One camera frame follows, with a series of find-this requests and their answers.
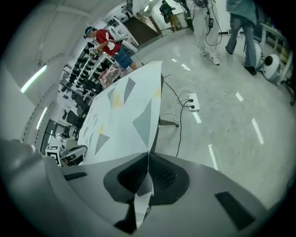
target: power strip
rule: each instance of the power strip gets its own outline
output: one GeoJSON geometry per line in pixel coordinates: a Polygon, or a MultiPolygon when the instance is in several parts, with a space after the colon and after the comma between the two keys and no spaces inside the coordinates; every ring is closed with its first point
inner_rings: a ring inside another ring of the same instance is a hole
{"type": "Polygon", "coordinates": [[[200,108],[199,108],[199,102],[198,102],[196,93],[189,94],[188,97],[190,100],[191,99],[193,100],[193,102],[190,102],[190,105],[194,106],[194,109],[190,108],[191,111],[199,111],[200,108]]]}

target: white sneaker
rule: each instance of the white sneaker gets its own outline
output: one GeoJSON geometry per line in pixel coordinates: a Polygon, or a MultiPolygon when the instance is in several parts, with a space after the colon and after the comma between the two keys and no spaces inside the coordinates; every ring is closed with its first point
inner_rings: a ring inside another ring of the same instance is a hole
{"type": "Polygon", "coordinates": [[[205,49],[202,49],[202,50],[200,50],[199,52],[200,52],[200,54],[201,54],[202,56],[206,56],[206,55],[207,55],[207,52],[205,51],[205,49]]]}
{"type": "Polygon", "coordinates": [[[210,60],[212,60],[213,64],[220,65],[220,61],[217,58],[217,54],[210,54],[210,60]]]}

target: white pants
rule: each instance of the white pants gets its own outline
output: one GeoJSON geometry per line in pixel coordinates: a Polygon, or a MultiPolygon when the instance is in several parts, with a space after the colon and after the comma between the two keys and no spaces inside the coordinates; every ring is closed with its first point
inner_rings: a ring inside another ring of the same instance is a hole
{"type": "Polygon", "coordinates": [[[209,48],[210,54],[215,55],[216,54],[216,46],[209,46],[209,44],[214,45],[218,43],[218,38],[219,38],[219,26],[217,21],[219,22],[218,18],[218,11],[215,3],[209,0],[209,11],[210,11],[210,16],[207,15],[207,8],[199,8],[196,7],[195,12],[194,12],[194,18],[193,18],[193,28],[194,28],[194,35],[196,38],[196,43],[197,46],[200,50],[204,50],[205,47],[209,48]],[[213,28],[211,30],[209,29],[209,17],[213,18],[214,23],[213,23],[213,28]]]}

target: person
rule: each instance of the person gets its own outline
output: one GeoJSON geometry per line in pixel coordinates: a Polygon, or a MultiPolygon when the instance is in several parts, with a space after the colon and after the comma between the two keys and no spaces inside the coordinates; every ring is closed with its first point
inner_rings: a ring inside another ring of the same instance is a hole
{"type": "Polygon", "coordinates": [[[128,18],[130,19],[130,14],[129,14],[129,11],[128,11],[128,9],[127,9],[127,6],[122,6],[121,9],[122,9],[121,12],[122,12],[123,14],[127,15],[128,18]]]}
{"type": "Polygon", "coordinates": [[[217,58],[217,45],[219,41],[219,18],[218,10],[216,7],[216,0],[208,0],[207,7],[198,7],[194,1],[186,0],[187,6],[190,9],[192,15],[192,24],[194,28],[194,35],[196,39],[197,46],[200,50],[202,56],[206,56],[207,52],[205,50],[206,44],[209,47],[210,60],[215,65],[220,65],[220,61],[217,58]],[[209,18],[212,18],[213,27],[209,28],[209,18]]]}
{"type": "Polygon", "coordinates": [[[172,12],[172,10],[176,10],[176,8],[171,7],[167,3],[167,1],[165,1],[165,0],[163,0],[161,3],[162,4],[160,6],[160,11],[168,16],[168,19],[169,19],[170,24],[171,24],[171,30],[173,32],[177,31],[179,29],[178,17],[176,15],[174,15],[173,12],[172,12]]]}
{"type": "Polygon", "coordinates": [[[246,37],[245,69],[251,75],[256,75],[256,50],[254,43],[254,27],[257,24],[256,6],[253,0],[227,0],[226,10],[230,13],[231,36],[225,49],[233,54],[236,38],[240,28],[243,28],[246,37]]]}
{"type": "Polygon", "coordinates": [[[120,44],[114,41],[112,35],[105,29],[97,30],[91,26],[85,30],[87,38],[96,38],[99,46],[96,51],[102,50],[106,54],[114,58],[114,60],[124,69],[130,67],[132,70],[136,70],[137,66],[132,61],[128,53],[121,47],[120,44]]]}

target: red shirt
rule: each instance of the red shirt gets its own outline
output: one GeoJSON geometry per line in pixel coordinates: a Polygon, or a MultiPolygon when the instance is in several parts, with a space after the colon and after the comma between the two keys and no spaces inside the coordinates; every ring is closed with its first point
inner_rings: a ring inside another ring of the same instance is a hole
{"type": "Polygon", "coordinates": [[[106,54],[110,56],[114,56],[115,53],[120,49],[120,45],[114,41],[114,38],[107,30],[104,30],[104,29],[97,30],[97,34],[96,34],[97,42],[99,44],[106,42],[107,41],[106,34],[109,35],[109,42],[111,44],[110,47],[112,48],[112,44],[114,44],[115,46],[113,49],[110,49],[108,46],[105,46],[104,48],[102,48],[102,50],[106,52],[106,54]]]}

